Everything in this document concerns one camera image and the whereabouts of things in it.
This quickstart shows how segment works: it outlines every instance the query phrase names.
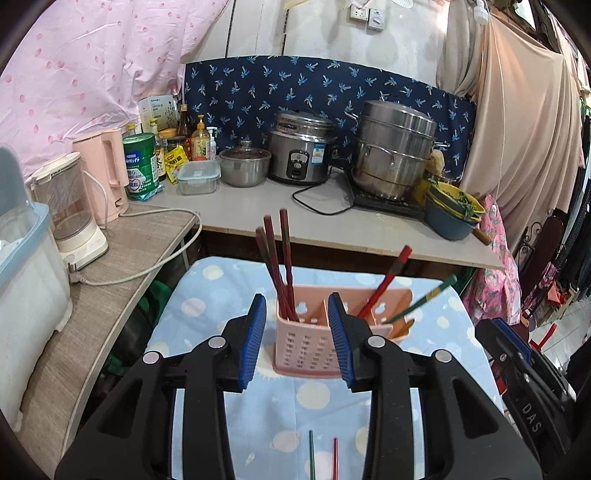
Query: label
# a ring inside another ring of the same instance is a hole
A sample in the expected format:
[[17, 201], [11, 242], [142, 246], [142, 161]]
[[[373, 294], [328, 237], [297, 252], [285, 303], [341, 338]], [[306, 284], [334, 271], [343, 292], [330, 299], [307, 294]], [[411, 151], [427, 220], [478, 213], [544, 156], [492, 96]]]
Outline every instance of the label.
[[324, 144], [317, 143], [314, 145], [314, 150], [312, 151], [312, 160], [310, 163], [312, 165], [320, 165], [322, 163], [322, 159], [324, 158]]
[[191, 154], [193, 160], [209, 160], [209, 139], [202, 137], [193, 137]]
[[158, 177], [166, 175], [166, 169], [164, 168], [164, 149], [157, 148], [156, 149], [156, 171], [158, 173]]
[[164, 165], [166, 166], [166, 173], [168, 174], [170, 183], [175, 184], [178, 182], [178, 173], [183, 164], [188, 161], [189, 159], [187, 158], [183, 147], [177, 147], [173, 149], [172, 152], [167, 153], [166, 158], [164, 159]]
[[139, 151], [125, 154], [129, 185], [127, 190], [131, 195], [141, 195], [151, 192], [158, 186], [158, 166], [156, 155], [144, 157]]

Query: ironing board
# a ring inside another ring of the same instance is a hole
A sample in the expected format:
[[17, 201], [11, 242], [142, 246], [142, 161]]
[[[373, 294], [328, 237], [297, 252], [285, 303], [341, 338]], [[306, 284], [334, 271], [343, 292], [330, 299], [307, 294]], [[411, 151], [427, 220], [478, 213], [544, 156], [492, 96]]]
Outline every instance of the ironing board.
[[[293, 269], [294, 283], [376, 287], [381, 275], [312, 268]], [[440, 282], [399, 277], [391, 288], [408, 287], [415, 299]], [[193, 264], [166, 306], [147, 351], [164, 356], [193, 349], [222, 332], [227, 320], [245, 314], [256, 293], [267, 300], [267, 326], [254, 379], [242, 394], [225, 394], [230, 450], [238, 480], [303, 480], [310, 476], [308, 432], [314, 431], [317, 480], [332, 475], [332, 440], [339, 439], [339, 477], [359, 480], [365, 458], [370, 394], [352, 394], [344, 381], [285, 377], [272, 367], [275, 290], [263, 263], [209, 257]], [[456, 292], [448, 288], [413, 314], [415, 325], [401, 347], [430, 355], [449, 350], [502, 409], [486, 354]], [[415, 478], [424, 476], [424, 449], [418, 394], [411, 392], [415, 431]], [[183, 393], [175, 404], [173, 477], [181, 467]]]

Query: yellow bowl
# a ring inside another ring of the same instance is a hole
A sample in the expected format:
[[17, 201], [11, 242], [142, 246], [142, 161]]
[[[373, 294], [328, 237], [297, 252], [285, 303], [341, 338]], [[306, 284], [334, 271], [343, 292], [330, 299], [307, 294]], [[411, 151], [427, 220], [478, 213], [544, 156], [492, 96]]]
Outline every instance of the yellow bowl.
[[[433, 192], [431, 191], [431, 189], [429, 189], [427, 191], [426, 196], [428, 196], [431, 201], [438, 206], [439, 208], [441, 208], [442, 210], [445, 210], [447, 213], [449, 213], [450, 215], [454, 216], [455, 218], [458, 218], [460, 220], [466, 220], [461, 213], [457, 212], [456, 210], [449, 208], [448, 205], [445, 205], [445, 203], [441, 202], [437, 197], [433, 196]], [[474, 214], [470, 219], [466, 220], [469, 223], [480, 223], [480, 221], [482, 220], [482, 215], [478, 214]]]
[[[460, 190], [457, 187], [454, 187], [453, 185], [439, 181], [437, 182], [436, 190], [438, 190], [438, 193], [441, 193], [444, 197], [448, 197], [450, 202], [457, 201], [460, 197], [460, 194], [464, 193], [468, 200], [470, 200], [470, 203], [474, 206], [474, 214], [482, 215], [486, 211], [478, 202], [478, 200], [476, 200], [472, 195], [463, 192], [462, 190]], [[445, 200], [445, 198], [439, 198], [439, 201], [441, 201], [442, 203], [447, 203]]]

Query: black power cord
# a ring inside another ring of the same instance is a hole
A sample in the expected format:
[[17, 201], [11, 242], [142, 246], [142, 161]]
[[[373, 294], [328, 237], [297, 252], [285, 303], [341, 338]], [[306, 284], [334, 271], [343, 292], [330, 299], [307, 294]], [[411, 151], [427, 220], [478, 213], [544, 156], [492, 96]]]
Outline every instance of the black power cord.
[[291, 198], [293, 199], [293, 201], [295, 201], [296, 203], [299, 203], [300, 205], [302, 205], [302, 207], [307, 208], [308, 210], [311, 210], [314, 213], [318, 213], [318, 215], [324, 215], [327, 217], [332, 217], [334, 215], [339, 215], [341, 213], [345, 213], [347, 210], [351, 210], [351, 208], [353, 208], [354, 202], [351, 202], [351, 205], [349, 205], [348, 207], [342, 209], [342, 210], [338, 210], [336, 212], [322, 212], [314, 207], [312, 207], [312, 205], [308, 205], [306, 202], [300, 200], [299, 198], [296, 197], [296, 195], [300, 194], [300, 193], [304, 193], [307, 192], [310, 189], [316, 188], [316, 187], [320, 187], [322, 185], [324, 185], [326, 182], [329, 181], [330, 179], [330, 175], [332, 174], [332, 169], [333, 166], [330, 166], [330, 170], [328, 172], [328, 175], [326, 176], [326, 179], [321, 181], [320, 183], [314, 183], [313, 185], [308, 185], [307, 187], [301, 189], [301, 190], [296, 190], [294, 193], [291, 194]]

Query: rice cooker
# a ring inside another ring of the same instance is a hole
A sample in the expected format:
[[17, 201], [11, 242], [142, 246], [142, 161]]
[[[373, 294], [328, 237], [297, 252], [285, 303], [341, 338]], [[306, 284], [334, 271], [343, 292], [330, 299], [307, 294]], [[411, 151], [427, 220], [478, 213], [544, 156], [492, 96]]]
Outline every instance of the rice cooker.
[[335, 124], [313, 113], [278, 112], [269, 132], [268, 176], [285, 183], [312, 185], [326, 180]]

